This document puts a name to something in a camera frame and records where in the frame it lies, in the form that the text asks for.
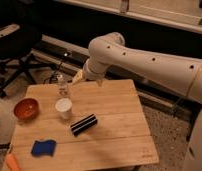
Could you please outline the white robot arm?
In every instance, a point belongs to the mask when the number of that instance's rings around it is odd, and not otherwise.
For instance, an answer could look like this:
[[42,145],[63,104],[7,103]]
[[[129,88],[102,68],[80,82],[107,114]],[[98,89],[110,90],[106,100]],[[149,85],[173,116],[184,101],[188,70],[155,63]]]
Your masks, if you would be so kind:
[[[73,84],[87,79],[102,84],[106,70],[115,65],[202,104],[202,59],[127,48],[118,32],[92,39],[88,52],[89,58],[72,79]],[[182,171],[202,171],[202,109],[191,133]]]

